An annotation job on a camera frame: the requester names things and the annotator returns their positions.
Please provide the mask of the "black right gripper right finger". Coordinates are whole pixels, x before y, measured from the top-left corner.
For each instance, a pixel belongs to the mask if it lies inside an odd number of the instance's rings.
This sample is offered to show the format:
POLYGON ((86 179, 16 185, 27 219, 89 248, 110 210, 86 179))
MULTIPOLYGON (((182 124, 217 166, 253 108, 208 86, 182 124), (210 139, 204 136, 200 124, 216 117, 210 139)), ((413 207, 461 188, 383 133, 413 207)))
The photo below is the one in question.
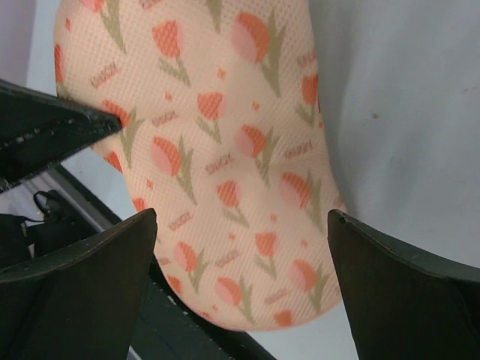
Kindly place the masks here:
POLYGON ((478 359, 479 269, 340 210, 328 245, 360 359, 478 359))

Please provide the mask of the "pink tulip mesh laundry bag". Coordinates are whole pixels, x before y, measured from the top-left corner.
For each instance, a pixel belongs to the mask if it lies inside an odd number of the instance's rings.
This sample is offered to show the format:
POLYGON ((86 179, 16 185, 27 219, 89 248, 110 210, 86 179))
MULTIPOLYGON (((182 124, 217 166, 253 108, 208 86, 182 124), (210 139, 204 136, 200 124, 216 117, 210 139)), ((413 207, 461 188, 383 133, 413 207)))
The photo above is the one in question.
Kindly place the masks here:
POLYGON ((340 301, 306 1, 63 1, 54 40, 58 94, 120 118, 94 150, 156 211, 154 255, 190 309, 273 330, 340 301))

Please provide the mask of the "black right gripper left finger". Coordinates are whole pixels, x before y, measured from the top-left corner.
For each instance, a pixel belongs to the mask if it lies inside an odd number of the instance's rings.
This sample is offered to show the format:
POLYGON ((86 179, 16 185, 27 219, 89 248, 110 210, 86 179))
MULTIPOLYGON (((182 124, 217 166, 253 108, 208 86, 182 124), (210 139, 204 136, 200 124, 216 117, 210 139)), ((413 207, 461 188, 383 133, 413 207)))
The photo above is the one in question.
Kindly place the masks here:
POLYGON ((2 359, 126 359, 157 234, 153 209, 1 270, 2 359))

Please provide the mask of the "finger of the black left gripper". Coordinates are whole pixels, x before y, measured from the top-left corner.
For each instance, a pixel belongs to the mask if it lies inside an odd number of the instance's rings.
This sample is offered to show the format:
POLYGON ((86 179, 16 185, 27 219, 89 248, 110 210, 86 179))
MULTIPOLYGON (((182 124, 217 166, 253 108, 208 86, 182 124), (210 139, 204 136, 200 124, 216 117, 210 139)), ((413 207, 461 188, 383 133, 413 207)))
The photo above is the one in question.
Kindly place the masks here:
POLYGON ((121 130, 120 119, 1 81, 1 192, 121 130))

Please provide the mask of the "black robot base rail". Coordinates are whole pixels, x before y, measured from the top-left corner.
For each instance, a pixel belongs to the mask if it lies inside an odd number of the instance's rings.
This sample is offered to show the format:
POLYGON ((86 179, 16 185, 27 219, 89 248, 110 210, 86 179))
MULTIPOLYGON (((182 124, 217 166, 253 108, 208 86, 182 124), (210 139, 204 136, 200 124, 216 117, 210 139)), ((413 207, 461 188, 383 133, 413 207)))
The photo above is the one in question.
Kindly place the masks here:
MULTIPOLYGON (((123 220, 64 168, 56 167, 1 195, 1 211, 32 218, 6 226, 1 270, 110 229, 123 220)), ((151 259, 125 359, 269 359, 244 332, 227 331, 188 310, 151 259)))

